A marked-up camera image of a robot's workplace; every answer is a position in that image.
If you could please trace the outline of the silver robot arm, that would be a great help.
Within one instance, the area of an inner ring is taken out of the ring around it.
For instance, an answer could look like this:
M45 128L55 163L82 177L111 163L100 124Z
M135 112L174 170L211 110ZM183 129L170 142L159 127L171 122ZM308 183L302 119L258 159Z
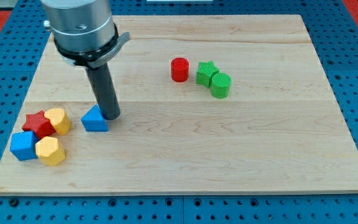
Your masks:
M108 0L41 0L58 52L71 64L98 68L130 40L118 34Z

